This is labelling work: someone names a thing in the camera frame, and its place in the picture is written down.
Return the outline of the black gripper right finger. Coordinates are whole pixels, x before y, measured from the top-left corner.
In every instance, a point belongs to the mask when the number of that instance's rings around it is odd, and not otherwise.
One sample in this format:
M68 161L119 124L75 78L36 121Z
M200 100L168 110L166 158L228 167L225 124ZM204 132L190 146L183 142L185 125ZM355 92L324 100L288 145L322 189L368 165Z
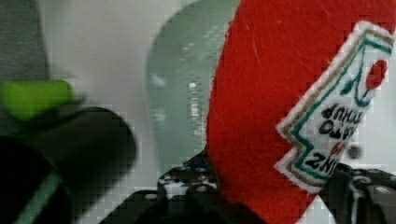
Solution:
M319 197L336 224L395 224L395 175L339 163Z

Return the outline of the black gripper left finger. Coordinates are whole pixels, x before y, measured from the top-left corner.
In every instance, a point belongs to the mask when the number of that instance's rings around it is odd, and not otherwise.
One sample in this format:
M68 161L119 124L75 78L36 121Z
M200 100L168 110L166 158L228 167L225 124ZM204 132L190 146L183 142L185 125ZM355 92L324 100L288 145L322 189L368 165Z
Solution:
M100 224L266 224L242 203L220 193L203 150L162 175L156 189L133 193Z

